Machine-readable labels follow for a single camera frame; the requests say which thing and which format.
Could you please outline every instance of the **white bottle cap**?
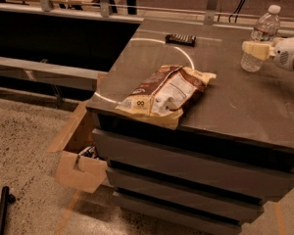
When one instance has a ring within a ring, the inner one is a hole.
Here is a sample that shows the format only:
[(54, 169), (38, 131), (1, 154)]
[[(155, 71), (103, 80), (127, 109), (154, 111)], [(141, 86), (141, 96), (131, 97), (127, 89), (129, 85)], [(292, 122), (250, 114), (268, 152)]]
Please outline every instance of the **white bottle cap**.
[(281, 10), (281, 7), (279, 7), (278, 5), (270, 5), (270, 7), (268, 8), (268, 11), (271, 14), (279, 14)]

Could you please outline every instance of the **plastic bottle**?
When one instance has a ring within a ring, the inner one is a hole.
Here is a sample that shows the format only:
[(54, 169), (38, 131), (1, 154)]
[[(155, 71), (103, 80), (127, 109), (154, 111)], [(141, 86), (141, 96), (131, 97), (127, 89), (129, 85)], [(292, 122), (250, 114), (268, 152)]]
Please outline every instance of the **plastic bottle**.
[[(278, 16), (281, 8), (277, 5), (271, 5), (268, 11), (260, 17), (251, 33), (253, 41), (273, 41), (280, 27), (280, 18)], [(244, 53), (241, 60), (241, 67), (245, 71), (256, 72), (263, 65), (263, 61)]]

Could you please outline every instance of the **cardboard box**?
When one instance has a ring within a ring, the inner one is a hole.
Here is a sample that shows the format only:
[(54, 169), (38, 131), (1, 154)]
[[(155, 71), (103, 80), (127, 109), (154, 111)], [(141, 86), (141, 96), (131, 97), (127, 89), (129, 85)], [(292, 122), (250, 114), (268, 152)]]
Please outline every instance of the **cardboard box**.
[(91, 113), (86, 110), (87, 101), (78, 105), (71, 117), (54, 138), (48, 153), (62, 152), (55, 179), (62, 185), (93, 193), (100, 184), (107, 181), (107, 163), (97, 159), (79, 156), (85, 147), (93, 144), (94, 129)]

